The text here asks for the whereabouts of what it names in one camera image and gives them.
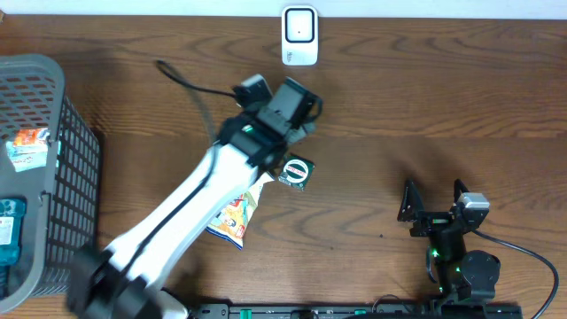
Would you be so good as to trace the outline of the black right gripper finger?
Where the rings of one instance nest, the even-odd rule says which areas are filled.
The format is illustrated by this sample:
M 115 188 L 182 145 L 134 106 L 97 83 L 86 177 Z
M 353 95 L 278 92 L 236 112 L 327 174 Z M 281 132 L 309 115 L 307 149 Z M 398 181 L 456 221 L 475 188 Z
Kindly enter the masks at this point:
M 454 203 L 457 204 L 460 196 L 463 193 L 468 192 L 468 188 L 465 186 L 463 181 L 459 178 L 454 180 Z
M 404 183 L 404 191 L 397 221 L 415 222 L 422 218 L 423 212 L 424 205 L 420 192 L 415 183 L 407 179 Z

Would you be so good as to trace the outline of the dark green round-logo packet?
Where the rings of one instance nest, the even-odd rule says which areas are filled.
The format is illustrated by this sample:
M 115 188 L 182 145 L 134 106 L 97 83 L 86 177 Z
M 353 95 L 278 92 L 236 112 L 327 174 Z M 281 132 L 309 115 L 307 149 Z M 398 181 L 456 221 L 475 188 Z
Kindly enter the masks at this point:
M 290 154 L 284 158 L 278 181 L 298 191 L 304 191 L 314 170 L 314 162 L 298 155 Z

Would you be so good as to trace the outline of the yellow chips bag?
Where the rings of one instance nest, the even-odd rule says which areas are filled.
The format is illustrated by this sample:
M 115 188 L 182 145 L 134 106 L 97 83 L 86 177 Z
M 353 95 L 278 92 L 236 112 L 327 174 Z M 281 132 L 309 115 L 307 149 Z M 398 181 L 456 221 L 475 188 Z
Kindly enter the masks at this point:
M 274 181 L 270 173 L 264 173 L 247 192 L 239 195 L 226 205 L 209 223 L 206 231 L 224 239 L 238 250 L 244 247 L 244 235 L 255 210 L 259 206 L 260 195 L 265 183 Z

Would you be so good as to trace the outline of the mint green wipes packet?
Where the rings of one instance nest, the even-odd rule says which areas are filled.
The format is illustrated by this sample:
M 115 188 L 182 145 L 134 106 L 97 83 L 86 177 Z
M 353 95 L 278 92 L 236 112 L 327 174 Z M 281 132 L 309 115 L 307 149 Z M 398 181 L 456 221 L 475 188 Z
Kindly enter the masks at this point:
M 6 150 L 16 173 L 45 167 L 47 164 L 49 148 L 46 144 L 25 146 L 7 142 Z

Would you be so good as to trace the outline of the teal mouthwash bottle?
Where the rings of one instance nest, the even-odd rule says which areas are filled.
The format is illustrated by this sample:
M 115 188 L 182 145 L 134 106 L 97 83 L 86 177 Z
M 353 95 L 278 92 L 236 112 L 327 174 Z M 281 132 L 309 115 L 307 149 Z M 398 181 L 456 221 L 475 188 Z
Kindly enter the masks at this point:
M 17 263 L 20 255 L 20 231 L 26 213 L 26 201 L 21 198 L 1 200 L 1 266 Z

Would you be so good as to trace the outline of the orange snack packet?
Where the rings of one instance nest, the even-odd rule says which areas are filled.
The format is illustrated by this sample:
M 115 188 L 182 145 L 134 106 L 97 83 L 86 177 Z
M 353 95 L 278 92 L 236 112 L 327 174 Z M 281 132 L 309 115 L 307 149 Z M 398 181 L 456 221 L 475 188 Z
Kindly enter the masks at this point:
M 26 128 L 19 130 L 13 140 L 16 147 L 46 146 L 50 136 L 48 128 Z

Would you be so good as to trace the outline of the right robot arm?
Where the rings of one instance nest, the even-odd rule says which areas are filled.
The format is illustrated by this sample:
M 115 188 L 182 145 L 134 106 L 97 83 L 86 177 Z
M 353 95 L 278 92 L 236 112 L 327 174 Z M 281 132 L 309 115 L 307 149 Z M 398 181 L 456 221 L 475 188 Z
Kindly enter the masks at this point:
M 413 224 L 412 237 L 429 239 L 426 266 L 435 267 L 437 275 L 430 276 L 430 280 L 439 284 L 446 303 L 484 303 L 495 296 L 500 260 L 484 251 L 469 251 L 464 241 L 466 234 L 479 228 L 489 207 L 483 194 L 469 191 L 457 179 L 451 207 L 442 212 L 428 212 L 413 181 L 405 182 L 397 220 Z

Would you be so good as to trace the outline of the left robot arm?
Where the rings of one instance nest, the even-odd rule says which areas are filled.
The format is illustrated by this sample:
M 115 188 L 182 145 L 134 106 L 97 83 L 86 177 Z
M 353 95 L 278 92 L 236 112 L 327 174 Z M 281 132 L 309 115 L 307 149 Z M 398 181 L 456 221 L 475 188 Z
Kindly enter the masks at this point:
M 322 100 L 291 78 L 276 92 L 257 74 L 235 88 L 242 111 L 226 119 L 195 170 L 103 251 L 74 255 L 66 306 L 78 318 L 187 318 L 163 286 L 212 219 L 315 129 Z

